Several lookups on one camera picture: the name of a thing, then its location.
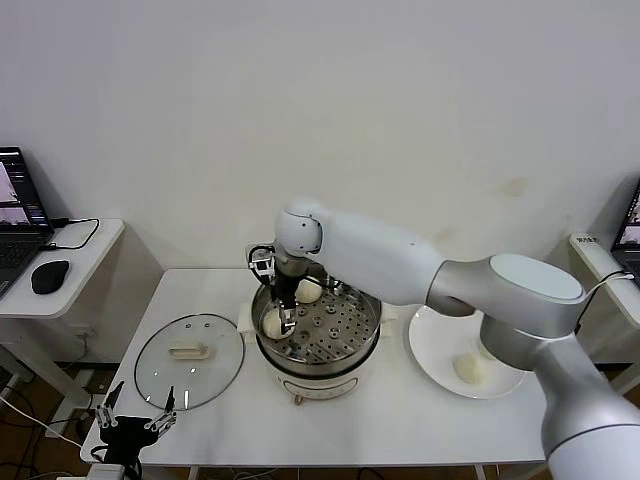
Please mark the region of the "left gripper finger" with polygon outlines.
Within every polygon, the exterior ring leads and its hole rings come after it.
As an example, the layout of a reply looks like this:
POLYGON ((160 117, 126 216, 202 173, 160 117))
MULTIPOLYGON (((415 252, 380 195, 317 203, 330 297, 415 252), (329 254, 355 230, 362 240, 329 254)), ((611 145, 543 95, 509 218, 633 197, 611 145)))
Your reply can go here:
POLYGON ((116 427, 118 422, 114 413, 114 407, 119 398, 123 382, 120 381, 117 386, 106 395, 101 405, 96 406, 96 419, 100 423, 101 428, 116 427))
POLYGON ((163 411, 149 421, 146 429, 169 429, 176 421, 174 387, 171 386, 163 411))

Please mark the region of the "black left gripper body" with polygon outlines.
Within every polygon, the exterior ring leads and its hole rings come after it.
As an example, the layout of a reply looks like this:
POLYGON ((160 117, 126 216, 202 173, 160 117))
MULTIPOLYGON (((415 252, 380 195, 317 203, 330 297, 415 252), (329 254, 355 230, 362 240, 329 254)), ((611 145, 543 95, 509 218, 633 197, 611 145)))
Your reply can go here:
POLYGON ((146 417, 117 416, 116 425, 100 424, 100 440, 107 446, 105 463, 135 463, 140 451, 153 443, 146 417))

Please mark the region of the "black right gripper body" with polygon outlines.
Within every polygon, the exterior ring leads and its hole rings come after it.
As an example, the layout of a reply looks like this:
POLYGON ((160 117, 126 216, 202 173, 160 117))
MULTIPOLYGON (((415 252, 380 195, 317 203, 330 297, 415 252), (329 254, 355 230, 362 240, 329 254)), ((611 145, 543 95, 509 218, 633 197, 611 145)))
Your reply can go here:
POLYGON ((275 275, 275 296, 283 308, 296 307, 296 292, 300 283, 299 276, 289 276, 282 272, 275 275))

